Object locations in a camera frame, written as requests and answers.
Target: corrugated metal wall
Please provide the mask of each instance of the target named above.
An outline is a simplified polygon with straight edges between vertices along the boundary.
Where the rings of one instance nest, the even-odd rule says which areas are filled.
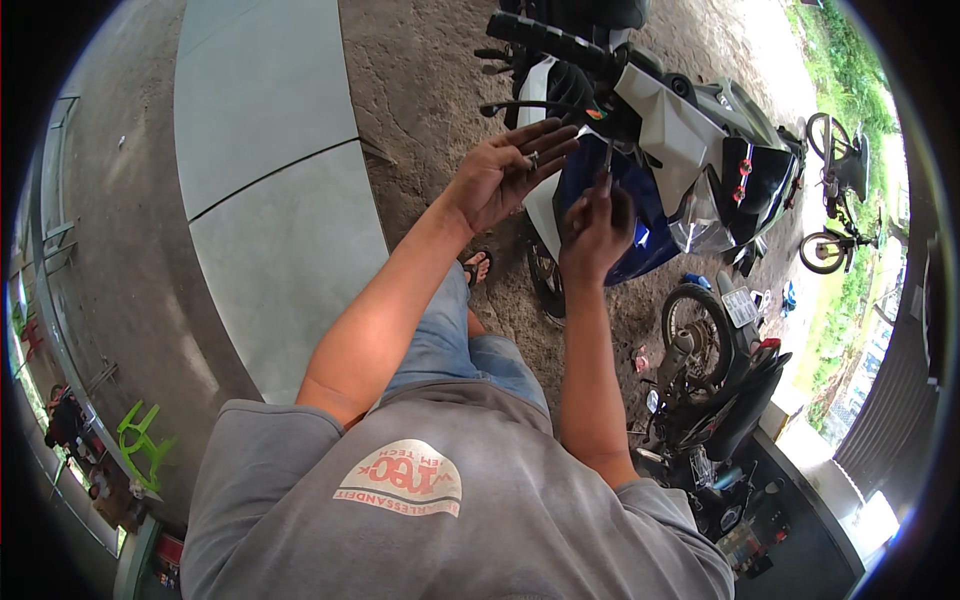
[[[908,165],[919,164],[906,143]],[[909,171],[910,242],[897,321],[874,387],[833,457],[865,497],[880,490],[895,511],[921,483],[937,403],[936,390],[926,383],[923,326],[911,315],[915,294],[922,301],[926,241],[937,230],[937,217],[921,184],[925,177]]]

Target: dirt floor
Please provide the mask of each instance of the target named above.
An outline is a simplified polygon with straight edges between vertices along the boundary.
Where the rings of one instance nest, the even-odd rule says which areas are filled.
[[[368,163],[390,248],[444,189],[466,151],[484,137],[503,131],[498,118],[485,119],[477,107],[509,99],[510,75],[481,75],[481,61],[472,54],[476,48],[498,43],[484,34],[496,2],[468,3],[456,10],[450,4],[445,0],[361,0],[340,5],[357,127],[396,161],[395,166]],[[795,133],[799,133],[798,120],[816,110],[813,85],[778,3],[654,2],[648,24],[633,36],[633,42],[652,50],[668,70],[685,73],[691,80],[733,77],[775,125],[783,124]],[[811,156],[808,173],[815,173],[819,165]],[[769,288],[773,293],[774,306],[764,333],[786,338],[793,328],[792,337],[798,342],[794,348],[803,347],[809,315],[804,311],[791,315],[787,327],[777,307],[788,279],[806,290],[817,285],[796,259],[804,235],[802,215],[807,227],[810,223],[816,227],[818,218],[823,222],[812,188],[806,187],[798,206],[765,236],[770,253],[748,282],[753,289]],[[517,214],[474,240],[472,248],[486,247],[496,253],[497,265],[486,285],[474,291],[470,304],[490,332],[516,341],[543,386],[556,422],[564,367],[563,331],[545,318],[534,297],[525,262],[524,220],[524,215]],[[684,273],[713,279],[720,267],[712,258],[682,255],[609,290],[617,375],[633,417],[641,418],[646,411],[643,402],[637,401],[646,392],[639,379],[651,376],[662,357],[664,298]],[[631,352],[639,345],[646,347],[651,369],[637,374]]]
[[[107,427],[115,428],[143,399],[161,407],[152,437],[179,435],[175,464],[161,471],[166,502],[159,510],[181,521],[220,406],[231,397],[259,398],[206,289],[180,197],[173,85],[184,4],[123,3],[64,87],[82,98],[68,125],[64,172],[66,218],[76,224],[72,235],[79,245],[62,290],[73,299],[64,310],[78,337],[75,346],[88,354],[77,361],[84,378],[105,361],[118,364],[116,385],[93,398]],[[500,121],[484,119],[477,106],[509,98],[509,76],[481,75],[472,55],[490,44],[484,28],[494,8],[493,0],[340,3],[358,129],[396,161],[368,163],[391,248],[443,190],[467,150],[502,131]],[[771,19],[780,20],[777,27]],[[695,81],[722,73],[735,77],[775,123],[790,127],[815,110],[813,87],[777,3],[654,2],[650,23],[636,41],[668,69]],[[804,198],[767,236],[770,254],[749,284],[772,289],[775,301],[788,278],[796,283],[804,277],[795,254],[804,227],[816,226],[816,211],[807,209],[815,204]],[[533,296],[524,218],[515,215],[474,240],[473,247],[497,253],[497,265],[471,305],[488,330],[516,340],[555,408],[563,333],[544,318]],[[610,290],[617,369],[629,406],[642,405],[635,400],[645,391],[630,363],[633,343],[645,344],[657,364],[666,294],[684,272],[712,277],[719,266],[681,256]],[[771,310],[771,335],[787,337],[794,330],[802,332],[794,337],[805,339],[807,317],[791,316],[786,327],[776,314]]]

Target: gray t-shirt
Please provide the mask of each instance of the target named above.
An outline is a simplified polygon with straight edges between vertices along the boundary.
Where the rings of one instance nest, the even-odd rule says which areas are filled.
[[[224,405],[183,548],[186,598],[732,598],[656,482],[615,491],[539,409],[481,380],[413,384],[346,434]]]

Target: light blue shorts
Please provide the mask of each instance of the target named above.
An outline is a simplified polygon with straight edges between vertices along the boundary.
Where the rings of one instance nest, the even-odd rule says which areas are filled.
[[[549,416],[543,388],[523,362],[516,344],[489,333],[467,337],[469,297],[464,268],[454,261],[423,312],[410,348],[383,395],[416,381],[486,379]]]

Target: handlebar grip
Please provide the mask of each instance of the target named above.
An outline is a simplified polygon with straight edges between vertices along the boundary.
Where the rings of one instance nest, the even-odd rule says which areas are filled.
[[[487,35],[572,62],[592,73],[602,72],[609,59],[602,48],[581,37],[511,12],[495,12],[487,23]]]

